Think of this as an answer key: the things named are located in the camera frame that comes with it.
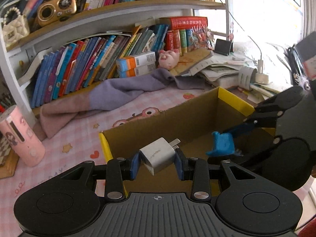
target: pen holder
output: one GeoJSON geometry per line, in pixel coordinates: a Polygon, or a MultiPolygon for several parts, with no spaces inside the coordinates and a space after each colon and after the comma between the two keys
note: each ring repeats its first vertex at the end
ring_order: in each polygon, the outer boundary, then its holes
{"type": "Polygon", "coordinates": [[[0,116],[0,131],[27,166],[40,163],[45,155],[45,147],[16,105],[8,108],[0,116]]]}

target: cardboard box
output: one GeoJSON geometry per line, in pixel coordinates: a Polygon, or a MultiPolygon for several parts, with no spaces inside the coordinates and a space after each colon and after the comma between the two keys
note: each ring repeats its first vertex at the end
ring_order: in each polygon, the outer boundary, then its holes
{"type": "MultiPolygon", "coordinates": [[[[132,157],[138,150],[164,137],[168,142],[178,138],[179,147],[187,158],[207,160],[205,152],[212,150],[213,131],[223,131],[241,123],[254,108],[229,91],[216,88],[181,105],[149,118],[135,120],[100,133],[107,160],[132,157]]],[[[272,135],[255,129],[235,140],[236,148],[244,153],[255,152],[271,143],[272,135]]],[[[212,182],[212,195],[218,195],[216,181],[212,182]]],[[[152,176],[141,166],[135,181],[125,181],[126,190],[132,192],[187,192],[191,181],[180,181],[174,164],[152,176]]]]}

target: toy figure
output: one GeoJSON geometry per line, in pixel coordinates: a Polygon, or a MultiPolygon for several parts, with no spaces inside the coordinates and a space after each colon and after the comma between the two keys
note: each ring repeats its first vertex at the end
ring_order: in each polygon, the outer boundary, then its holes
{"type": "Polygon", "coordinates": [[[172,51],[159,51],[159,67],[167,70],[173,69],[179,62],[180,52],[178,49],[172,51]]]}

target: shelf board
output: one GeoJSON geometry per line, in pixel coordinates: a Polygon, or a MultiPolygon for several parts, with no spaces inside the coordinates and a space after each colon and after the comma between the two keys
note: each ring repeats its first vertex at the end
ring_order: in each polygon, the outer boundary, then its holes
{"type": "Polygon", "coordinates": [[[7,48],[11,55],[18,53],[22,49],[27,49],[32,45],[50,38],[56,34],[68,31],[71,28],[86,24],[95,20],[100,20],[116,15],[134,13],[138,11],[154,11],[159,9],[219,9],[225,10],[225,5],[217,2],[202,1],[202,0],[139,0],[132,2],[124,2],[113,5],[104,6],[101,8],[83,11],[75,14],[63,22],[54,22],[47,25],[28,36],[22,38],[14,45],[7,48]]]}
{"type": "MultiPolygon", "coordinates": [[[[69,94],[67,94],[67,95],[64,95],[63,97],[59,97],[57,100],[63,99],[63,98],[66,98],[66,97],[71,97],[71,96],[73,96],[73,95],[77,95],[77,94],[80,94],[80,93],[83,93],[83,92],[89,92],[89,91],[91,91],[92,89],[94,89],[96,86],[98,86],[100,83],[101,83],[101,81],[95,82],[95,83],[93,83],[92,85],[90,85],[90,86],[88,86],[88,87],[86,87],[86,88],[82,88],[82,89],[80,89],[80,90],[78,90],[78,91],[76,91],[76,92],[71,92],[71,93],[69,93],[69,94]]],[[[40,113],[39,113],[40,108],[41,108],[41,106],[32,109],[32,112],[33,112],[33,114],[34,114],[36,117],[39,116],[39,114],[40,114],[40,113]]]]}

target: star print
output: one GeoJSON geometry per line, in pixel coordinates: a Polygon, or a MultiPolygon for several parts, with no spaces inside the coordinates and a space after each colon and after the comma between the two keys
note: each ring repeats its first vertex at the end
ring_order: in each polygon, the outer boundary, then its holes
{"type": "Polygon", "coordinates": [[[64,145],[63,153],[68,153],[72,149],[72,146],[69,144],[64,145]]]}

